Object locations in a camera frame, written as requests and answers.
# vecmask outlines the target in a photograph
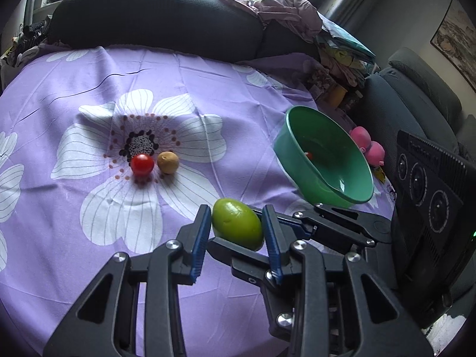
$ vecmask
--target red tomato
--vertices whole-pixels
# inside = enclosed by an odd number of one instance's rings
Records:
[[[148,176],[154,168],[154,162],[148,154],[137,154],[130,161],[130,168],[136,176]]]

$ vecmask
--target pink toy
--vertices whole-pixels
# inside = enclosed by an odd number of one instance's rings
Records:
[[[357,126],[350,132],[350,137],[362,151],[369,165],[378,167],[384,164],[385,150],[378,142],[371,140],[367,130]]]

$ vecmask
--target white flower print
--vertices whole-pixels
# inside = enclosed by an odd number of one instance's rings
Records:
[[[109,245],[123,238],[136,253],[152,251],[162,237],[162,213],[158,194],[174,210],[194,219],[200,204],[213,205],[220,197],[201,172],[184,161],[211,163],[227,150],[218,115],[192,115],[195,105],[189,94],[163,99],[152,106],[146,89],[124,94],[118,103],[81,106],[95,127],[73,124],[58,146],[52,179],[86,179],[109,172],[111,176],[93,189],[80,208],[80,224],[89,240]],[[163,175],[155,165],[147,179],[135,178],[129,167],[140,153],[154,160],[173,151],[180,166]]]
[[[61,59],[62,57],[66,57],[67,62],[72,62],[73,60],[79,59],[80,57],[85,56],[88,52],[98,52],[101,48],[97,47],[95,49],[77,49],[77,50],[69,50],[69,51],[60,51],[55,52],[52,54],[48,59],[47,62],[54,62],[55,60]]]
[[[378,208],[378,201],[377,201],[377,196],[380,196],[382,192],[380,192],[377,188],[377,186],[374,184],[374,193],[372,195],[372,198],[368,200],[368,203],[372,206],[372,208],[377,209]]]
[[[273,78],[270,77],[270,76],[268,76],[268,80],[270,81],[272,87],[273,87],[276,91],[278,91],[278,92],[280,92],[280,93],[283,92],[283,87],[284,87],[284,85],[283,85],[281,82],[278,82],[276,79],[273,79]]]
[[[248,67],[247,65],[236,64],[232,64],[231,67],[238,72],[246,73],[246,80],[248,80],[252,85],[264,87],[267,83],[266,76],[259,71],[256,71],[254,68]]]
[[[284,214],[292,216],[294,212],[308,211],[308,210],[311,210],[312,208],[313,206],[310,203],[300,198],[299,200],[296,200],[293,203],[291,203],[284,211]]]
[[[8,137],[0,133],[0,169],[11,156],[17,144],[17,134],[11,133]],[[13,213],[20,197],[20,181],[23,176],[23,165],[16,164],[0,174],[0,223],[5,223]],[[0,271],[7,265],[7,243],[0,231]]]

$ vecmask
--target purple bedsheet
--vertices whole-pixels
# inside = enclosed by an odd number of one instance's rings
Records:
[[[262,59],[260,69],[286,65],[278,72],[292,76],[309,59]],[[316,107],[299,84],[170,51],[100,47],[27,65],[0,97],[0,299],[25,341],[41,353],[112,254],[151,251],[201,203],[309,208],[272,149],[295,104]],[[164,150],[179,155],[177,173],[135,181],[127,157]],[[390,218],[389,186],[375,181],[359,209]],[[268,334],[259,289],[208,254],[179,295],[190,357],[268,357],[286,346]],[[140,352],[143,296],[139,309]]]

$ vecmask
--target green bowl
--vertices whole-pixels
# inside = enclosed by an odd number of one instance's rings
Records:
[[[313,108],[294,106],[286,112],[274,151],[313,205],[349,207],[372,198],[374,182],[364,155],[342,127]]]

